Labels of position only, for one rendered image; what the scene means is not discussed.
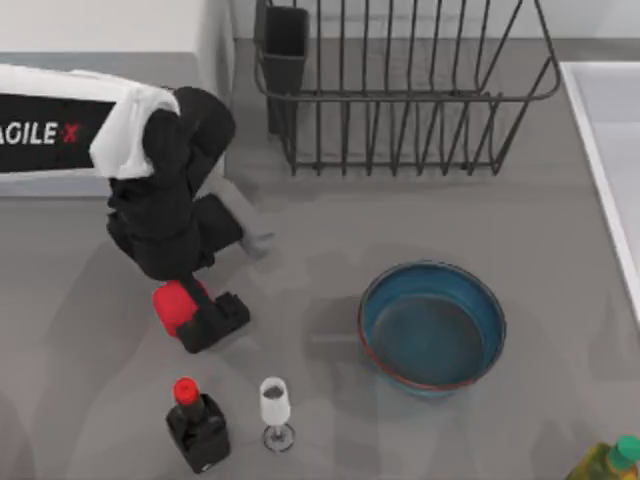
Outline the wine glass with white drink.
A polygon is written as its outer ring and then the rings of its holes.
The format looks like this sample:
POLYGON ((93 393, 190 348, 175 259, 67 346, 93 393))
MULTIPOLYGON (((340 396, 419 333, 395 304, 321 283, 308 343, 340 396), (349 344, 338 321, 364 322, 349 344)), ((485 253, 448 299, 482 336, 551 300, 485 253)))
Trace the wine glass with white drink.
POLYGON ((290 425, 291 403, 286 382, 280 377, 265 378, 259 388, 259 406, 265 429, 264 446, 274 453, 289 450, 295 441, 295 430, 290 425))

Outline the black cutlery holder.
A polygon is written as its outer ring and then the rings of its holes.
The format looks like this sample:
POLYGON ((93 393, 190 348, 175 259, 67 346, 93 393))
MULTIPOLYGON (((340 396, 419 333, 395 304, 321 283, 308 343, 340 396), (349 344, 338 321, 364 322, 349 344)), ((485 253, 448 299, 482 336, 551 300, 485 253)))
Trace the black cutlery holder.
POLYGON ((308 56, 309 11, 297 6, 278 6, 271 0, 256 0, 254 41, 261 55, 260 64, 266 81, 268 131, 285 132, 288 114, 295 114, 295 100, 302 89, 308 56))

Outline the blue bowl with red rim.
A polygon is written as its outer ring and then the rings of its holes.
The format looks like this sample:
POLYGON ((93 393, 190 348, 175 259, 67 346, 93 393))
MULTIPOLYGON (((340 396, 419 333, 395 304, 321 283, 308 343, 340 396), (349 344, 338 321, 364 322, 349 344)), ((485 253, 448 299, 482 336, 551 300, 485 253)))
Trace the blue bowl with red rim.
POLYGON ((494 291, 450 263, 420 260, 378 274, 360 297, 357 335, 379 375, 411 395, 451 396, 501 358, 507 322, 494 291))

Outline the yellow bottle with green cap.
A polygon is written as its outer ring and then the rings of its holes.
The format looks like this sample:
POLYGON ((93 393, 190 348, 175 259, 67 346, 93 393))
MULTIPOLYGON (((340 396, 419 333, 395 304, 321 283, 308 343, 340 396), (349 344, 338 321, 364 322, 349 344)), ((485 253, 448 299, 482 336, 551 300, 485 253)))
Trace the yellow bottle with green cap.
POLYGON ((640 480, 640 437, 621 435, 592 446, 564 480, 640 480))

